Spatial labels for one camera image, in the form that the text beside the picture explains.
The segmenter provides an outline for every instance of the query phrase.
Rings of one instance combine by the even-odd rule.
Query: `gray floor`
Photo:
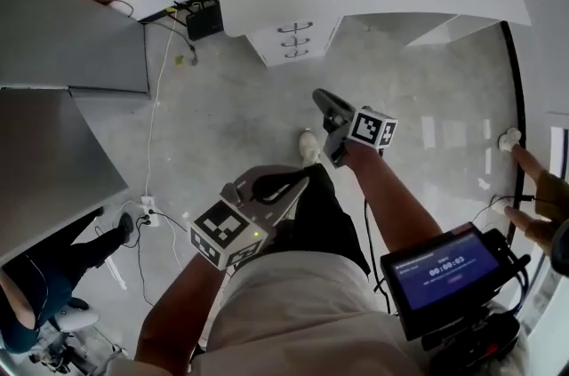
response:
[[[152,90],[169,32],[148,27],[148,67]],[[496,138],[516,122],[508,55],[500,28],[488,28],[440,47],[405,49],[388,35],[346,18],[323,59],[267,70],[243,38],[224,34],[196,43],[199,65],[181,38],[172,39],[161,82],[151,149],[150,194],[157,206],[183,222],[208,195],[256,164],[297,164],[296,136],[304,127],[324,142],[322,117],[312,102],[317,87],[355,106],[365,104],[399,119],[385,157],[408,188],[444,229],[472,220],[493,194],[513,192],[515,172],[498,152]],[[102,147],[139,200],[147,175],[149,101],[80,100],[79,106]],[[347,169],[332,172],[345,211],[356,223],[368,255],[363,196]],[[121,201],[109,206],[101,226],[110,227]],[[479,227],[505,228],[493,212]],[[178,229],[182,264],[195,253]],[[84,238],[94,237],[92,228]],[[377,254],[385,252],[373,231]],[[180,269],[172,254],[172,231],[165,222],[142,236],[142,268],[150,301],[158,299]],[[99,328],[132,356],[149,311],[135,250],[121,248],[114,262],[126,283],[122,290],[106,267],[92,270],[76,295],[101,312]]]

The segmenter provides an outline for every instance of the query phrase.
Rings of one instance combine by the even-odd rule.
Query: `black shorts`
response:
[[[309,185],[302,192],[294,220],[276,226],[271,244],[240,264],[275,252],[329,252],[353,260],[368,276],[370,267],[357,239],[352,219],[340,207],[334,185],[321,164],[305,169]]]

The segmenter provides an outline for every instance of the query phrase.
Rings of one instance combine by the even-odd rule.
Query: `fiducial marker cube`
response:
[[[205,204],[189,223],[189,241],[219,270],[259,252],[267,237],[267,232],[221,196]]]
[[[397,120],[369,108],[359,109],[349,127],[348,139],[381,150],[391,145]]]

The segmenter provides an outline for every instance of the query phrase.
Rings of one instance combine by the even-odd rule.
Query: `power strip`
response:
[[[160,226],[160,215],[156,215],[154,213],[150,214],[150,210],[154,212],[158,212],[156,208],[156,204],[154,202],[153,196],[143,196],[140,198],[140,202],[142,203],[142,210],[144,211],[145,215],[149,216],[150,224],[148,224],[151,228],[157,228]]]

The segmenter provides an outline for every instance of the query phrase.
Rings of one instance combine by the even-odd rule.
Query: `screen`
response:
[[[394,266],[411,309],[451,295],[499,266],[478,235],[467,234]]]

